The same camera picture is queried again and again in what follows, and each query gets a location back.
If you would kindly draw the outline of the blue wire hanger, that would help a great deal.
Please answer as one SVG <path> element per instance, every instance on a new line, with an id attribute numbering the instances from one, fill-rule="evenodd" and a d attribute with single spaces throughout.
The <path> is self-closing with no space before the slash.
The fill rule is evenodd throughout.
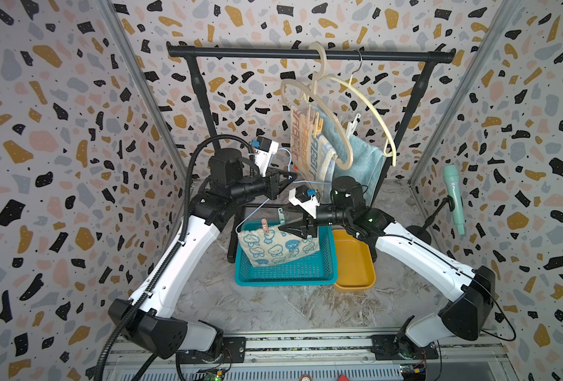
<path id="1" fill-rule="evenodd" d="M 232 185 L 231 196 L 244 202 L 258 196 L 274 200 L 297 179 L 297 174 L 292 171 L 268 170 L 270 159 L 277 152 L 275 149 L 263 151 L 251 148 L 253 153 L 247 164 L 255 174 Z M 317 237 L 319 228 L 316 223 L 316 210 L 320 206 L 318 192 L 307 187 L 305 181 L 301 181 L 300 187 L 289 191 L 289 202 L 303 210 L 303 217 L 298 222 L 281 225 L 280 230 L 304 239 Z"/>

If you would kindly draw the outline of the cream towel blue cartoon print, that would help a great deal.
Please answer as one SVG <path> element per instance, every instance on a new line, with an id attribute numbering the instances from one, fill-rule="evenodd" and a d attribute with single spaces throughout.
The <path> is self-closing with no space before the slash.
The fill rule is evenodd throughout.
<path id="1" fill-rule="evenodd" d="M 264 229 L 260 222 L 256 222 L 255 230 L 239 232 L 238 239 L 241 249 L 256 268 L 287 264 L 320 250 L 317 238 L 302 239 L 273 225 Z"/>

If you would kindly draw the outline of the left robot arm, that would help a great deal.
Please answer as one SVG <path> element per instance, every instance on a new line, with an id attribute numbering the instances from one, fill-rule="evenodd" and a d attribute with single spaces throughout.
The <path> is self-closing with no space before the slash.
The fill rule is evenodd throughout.
<path id="1" fill-rule="evenodd" d="M 208 144 L 237 141 L 248 149 L 218 149 L 210 159 L 210 175 L 199 192 L 190 194 L 198 155 Z M 279 144 L 265 137 L 252 142 L 234 135 L 217 135 L 197 146 L 189 160 L 182 223 L 153 272 L 127 299 L 117 298 L 108 314 L 115 329 L 104 344 L 94 379 L 105 378 L 105 365 L 113 345 L 124 337 L 150 352 L 143 366 L 168 359 L 177 352 L 201 352 L 216 360 L 222 351 L 223 330 L 205 322 L 187 322 L 172 316 L 190 275 L 229 220 L 259 196 L 277 198 L 297 174 L 270 167 Z"/>

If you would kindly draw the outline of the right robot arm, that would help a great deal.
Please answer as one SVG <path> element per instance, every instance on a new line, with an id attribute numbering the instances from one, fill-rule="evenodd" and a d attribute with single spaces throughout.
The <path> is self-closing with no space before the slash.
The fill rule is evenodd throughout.
<path id="1" fill-rule="evenodd" d="M 397 352 L 411 358 L 415 352 L 443 338 L 476 341 L 495 299 L 495 274 L 486 266 L 474 269 L 434 249 L 380 209 L 367 206 L 362 185 L 351 176 L 334 179 L 330 203 L 319 203 L 316 192 L 300 186 L 289 201 L 303 210 L 300 220 L 281 225 L 281 231 L 300 238 L 315 237 L 322 226 L 340 225 L 345 231 L 411 268 L 438 289 L 447 304 L 421 319 L 409 317 L 394 339 Z"/>

